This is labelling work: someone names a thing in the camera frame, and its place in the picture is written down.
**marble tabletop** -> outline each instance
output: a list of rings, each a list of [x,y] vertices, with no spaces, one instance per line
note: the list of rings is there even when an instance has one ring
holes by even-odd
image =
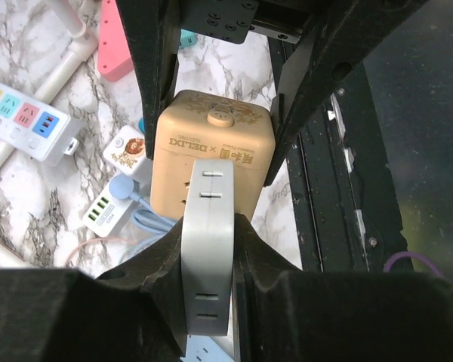
[[[100,2],[72,0],[87,24],[98,31]],[[41,0],[0,0],[0,81],[33,94],[59,63],[69,36]],[[176,92],[194,89],[269,108],[275,96],[267,39],[250,34],[242,45],[199,36],[180,51]],[[94,238],[81,218],[115,172],[102,151],[125,124],[137,125],[141,99],[134,73],[109,83],[97,71],[97,52],[81,66],[52,103],[86,122],[72,157],[47,168],[14,152],[0,170],[0,242],[28,263],[60,267],[71,250]],[[300,267],[290,185],[285,164],[262,192],[252,224],[258,234]],[[121,236],[144,234],[127,225]],[[119,263],[131,247],[120,242],[92,244],[69,263],[92,276]]]

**pink power strip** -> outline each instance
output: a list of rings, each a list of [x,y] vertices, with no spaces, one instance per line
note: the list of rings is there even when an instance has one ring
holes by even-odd
[[[108,81],[118,81],[134,69],[133,61],[116,0],[103,0],[100,11],[97,68]]]

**dark gray floor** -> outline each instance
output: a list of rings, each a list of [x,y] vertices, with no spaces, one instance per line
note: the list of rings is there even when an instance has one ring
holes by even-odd
[[[408,248],[453,283],[453,0],[425,5],[365,67]]]

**round button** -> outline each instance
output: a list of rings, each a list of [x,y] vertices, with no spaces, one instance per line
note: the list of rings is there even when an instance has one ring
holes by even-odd
[[[117,138],[116,141],[114,141],[114,146],[121,147],[122,145],[124,145],[124,140],[122,138]]]
[[[213,124],[217,127],[232,127],[233,126],[233,116],[225,112],[220,111],[211,111],[208,112],[206,117],[207,121],[210,124]]]

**blue cable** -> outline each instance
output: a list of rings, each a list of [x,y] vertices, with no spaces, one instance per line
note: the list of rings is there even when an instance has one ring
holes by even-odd
[[[153,208],[140,195],[139,183],[126,175],[120,174],[114,176],[109,184],[109,191],[111,192],[111,195],[118,200],[131,198],[140,203],[141,207],[137,208],[131,214],[131,221],[138,228],[156,234],[151,238],[141,241],[138,245],[129,250],[122,257],[121,261],[123,261],[126,256],[134,256],[157,242],[157,240],[165,236],[174,224],[176,224],[176,221],[172,219],[156,215]]]

